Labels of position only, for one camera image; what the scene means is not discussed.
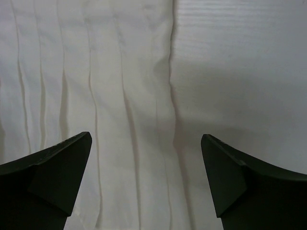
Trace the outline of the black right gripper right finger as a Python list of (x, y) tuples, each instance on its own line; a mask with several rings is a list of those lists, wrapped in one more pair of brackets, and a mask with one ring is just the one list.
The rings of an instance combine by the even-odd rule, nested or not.
[(201, 151), (215, 212), (225, 230), (305, 230), (307, 176), (205, 134)]

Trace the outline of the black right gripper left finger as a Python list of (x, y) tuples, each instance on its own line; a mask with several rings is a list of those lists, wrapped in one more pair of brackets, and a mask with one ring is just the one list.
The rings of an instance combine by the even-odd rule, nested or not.
[(62, 230), (71, 216), (92, 145), (81, 132), (0, 166), (0, 228)]

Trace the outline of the white pleated skirt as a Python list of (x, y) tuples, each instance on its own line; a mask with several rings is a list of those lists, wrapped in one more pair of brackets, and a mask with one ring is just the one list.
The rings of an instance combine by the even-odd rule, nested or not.
[(195, 230), (172, 0), (3, 0), (0, 160), (93, 138), (67, 230)]

